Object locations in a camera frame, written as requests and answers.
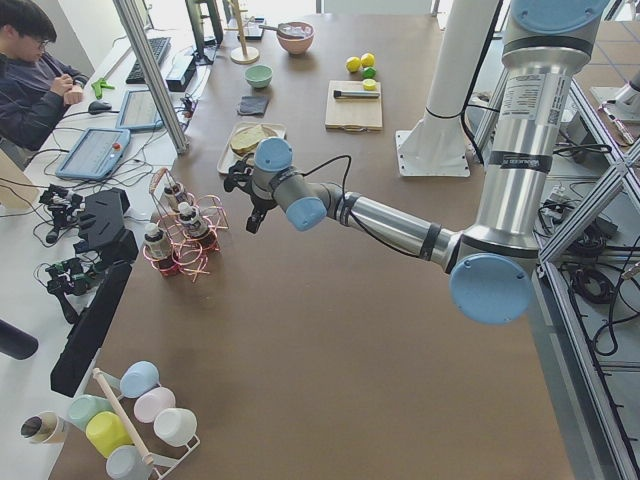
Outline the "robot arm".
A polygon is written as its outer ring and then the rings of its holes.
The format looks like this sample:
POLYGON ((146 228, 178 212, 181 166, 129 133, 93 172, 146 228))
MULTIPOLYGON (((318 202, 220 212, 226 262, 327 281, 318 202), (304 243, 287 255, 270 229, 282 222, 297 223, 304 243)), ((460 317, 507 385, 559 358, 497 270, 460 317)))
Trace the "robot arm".
POLYGON ((523 315, 532 296, 532 226, 571 76, 589 59, 596 25, 550 36, 508 28, 508 99, 528 81, 535 104, 500 121, 497 154, 467 167, 461 109, 493 33, 492 1, 459 1, 445 30, 424 16, 320 15, 311 50, 288 55, 274 41, 263 60, 276 71, 272 117, 288 127, 300 168, 334 154, 355 159, 354 192, 337 181, 296 177, 262 198, 304 213, 276 216, 261 237, 238 243, 220 293, 224 316, 282 327, 314 320, 452 316, 483 327, 523 315), (416 121, 394 176, 387 132, 358 134, 323 123, 339 61, 370 50, 382 69, 388 130, 416 121), (297 194, 294 186, 300 185, 297 194))

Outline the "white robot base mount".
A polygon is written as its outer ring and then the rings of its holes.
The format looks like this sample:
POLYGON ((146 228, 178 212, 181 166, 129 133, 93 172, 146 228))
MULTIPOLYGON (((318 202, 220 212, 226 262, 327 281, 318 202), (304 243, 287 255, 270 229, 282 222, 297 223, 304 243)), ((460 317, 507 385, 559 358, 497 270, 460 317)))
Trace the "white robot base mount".
POLYGON ((447 20, 424 115, 411 130, 396 132, 403 177, 467 177, 462 121, 476 73, 491 42, 502 3, 455 1, 447 20))

